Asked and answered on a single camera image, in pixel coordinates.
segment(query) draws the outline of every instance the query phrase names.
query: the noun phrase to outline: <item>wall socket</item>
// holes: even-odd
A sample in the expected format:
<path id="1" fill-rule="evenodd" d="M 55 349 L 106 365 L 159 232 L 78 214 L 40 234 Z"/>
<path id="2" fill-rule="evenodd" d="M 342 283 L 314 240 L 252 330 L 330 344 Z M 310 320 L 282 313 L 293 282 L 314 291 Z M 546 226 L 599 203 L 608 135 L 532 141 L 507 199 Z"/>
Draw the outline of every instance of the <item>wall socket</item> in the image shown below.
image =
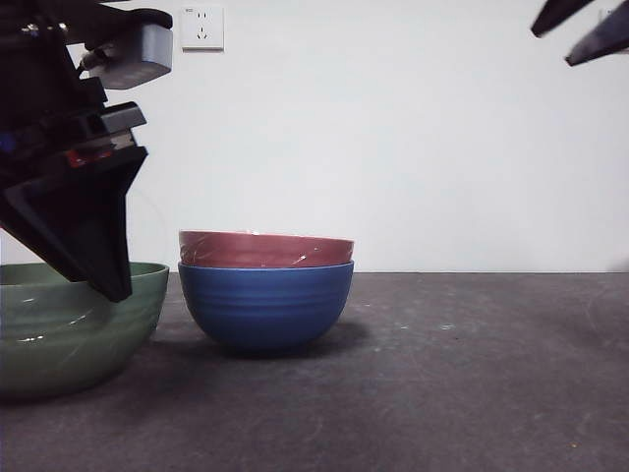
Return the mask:
<path id="1" fill-rule="evenodd" d="M 181 12 L 181 46 L 184 51 L 222 51 L 224 41 L 225 13 L 223 7 L 184 7 Z"/>

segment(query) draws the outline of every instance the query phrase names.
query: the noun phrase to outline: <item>tabletop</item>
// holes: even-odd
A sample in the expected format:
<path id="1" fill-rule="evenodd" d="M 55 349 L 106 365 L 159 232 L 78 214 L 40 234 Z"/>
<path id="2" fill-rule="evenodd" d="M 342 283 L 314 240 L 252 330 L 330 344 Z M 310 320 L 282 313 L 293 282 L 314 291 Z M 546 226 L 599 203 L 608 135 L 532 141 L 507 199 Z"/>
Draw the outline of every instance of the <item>tabletop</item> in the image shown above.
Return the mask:
<path id="1" fill-rule="evenodd" d="M 0 428 L 2 472 L 628 471 L 629 273 L 359 273 L 273 356 L 208 340 L 172 274 L 124 372 Z"/>

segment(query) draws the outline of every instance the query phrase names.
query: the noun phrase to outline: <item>bowl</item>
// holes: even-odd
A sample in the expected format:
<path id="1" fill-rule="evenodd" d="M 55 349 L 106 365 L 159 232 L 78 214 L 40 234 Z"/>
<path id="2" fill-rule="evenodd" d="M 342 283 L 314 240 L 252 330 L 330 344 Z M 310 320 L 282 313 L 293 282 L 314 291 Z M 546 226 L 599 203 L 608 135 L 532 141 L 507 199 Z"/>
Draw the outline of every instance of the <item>bowl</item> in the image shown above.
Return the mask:
<path id="1" fill-rule="evenodd" d="M 301 268 L 217 268 L 179 264 L 184 297 L 216 342 L 283 350 L 325 334 L 338 320 L 354 263 Z"/>
<path id="2" fill-rule="evenodd" d="M 117 373 L 155 330 L 168 267 L 132 263 L 133 295 L 112 303 L 46 264 L 0 266 L 0 396 L 83 389 Z"/>
<path id="3" fill-rule="evenodd" d="M 180 231 L 181 262 L 202 267 L 337 266 L 352 260 L 354 242 L 280 234 Z"/>

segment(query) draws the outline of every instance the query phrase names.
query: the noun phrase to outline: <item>robotic arm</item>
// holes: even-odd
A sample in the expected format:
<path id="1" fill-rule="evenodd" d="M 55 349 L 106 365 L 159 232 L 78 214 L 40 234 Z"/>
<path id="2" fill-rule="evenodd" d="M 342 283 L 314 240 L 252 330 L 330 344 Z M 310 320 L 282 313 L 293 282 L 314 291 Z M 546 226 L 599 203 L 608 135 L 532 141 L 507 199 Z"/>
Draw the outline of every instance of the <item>robotic arm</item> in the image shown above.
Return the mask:
<path id="1" fill-rule="evenodd" d="M 0 224 L 70 280 L 131 294 L 125 196 L 146 157 L 134 103 L 104 88 L 170 72 L 172 19 L 93 0 L 0 6 Z M 67 45 L 84 43 L 79 70 Z M 80 79 L 83 71 L 91 77 Z"/>
<path id="2" fill-rule="evenodd" d="M 535 36 L 542 36 L 561 25 L 593 0 L 547 0 L 533 24 Z M 566 61 L 583 64 L 629 47 L 629 0 L 623 2 L 600 25 L 579 41 Z"/>

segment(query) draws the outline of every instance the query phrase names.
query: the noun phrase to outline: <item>white wall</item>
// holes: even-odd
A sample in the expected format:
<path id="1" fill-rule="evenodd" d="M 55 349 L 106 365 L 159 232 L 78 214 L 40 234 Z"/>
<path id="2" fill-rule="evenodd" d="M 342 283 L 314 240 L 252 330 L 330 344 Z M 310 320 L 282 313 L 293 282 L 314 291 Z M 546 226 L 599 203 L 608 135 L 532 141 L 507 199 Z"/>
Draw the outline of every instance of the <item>white wall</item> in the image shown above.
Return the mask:
<path id="1" fill-rule="evenodd" d="M 538 40 L 542 0 L 214 3 L 224 53 L 176 39 L 170 76 L 110 93 L 149 120 L 133 259 L 211 228 L 354 238 L 358 270 L 625 267 L 629 56 L 562 61 L 597 6 Z"/>

